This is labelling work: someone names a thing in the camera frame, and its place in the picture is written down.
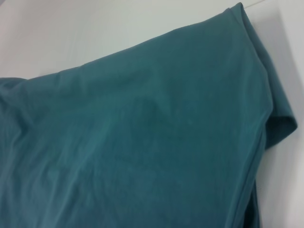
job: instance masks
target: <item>t-shirt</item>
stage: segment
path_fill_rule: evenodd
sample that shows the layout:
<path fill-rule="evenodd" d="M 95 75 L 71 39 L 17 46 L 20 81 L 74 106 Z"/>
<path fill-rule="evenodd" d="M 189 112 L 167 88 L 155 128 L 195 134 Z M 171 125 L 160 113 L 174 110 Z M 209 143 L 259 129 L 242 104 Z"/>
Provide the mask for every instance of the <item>t-shirt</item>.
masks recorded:
<path fill-rule="evenodd" d="M 296 129 L 239 3 L 83 66 L 0 80 L 0 228 L 257 228 Z"/>

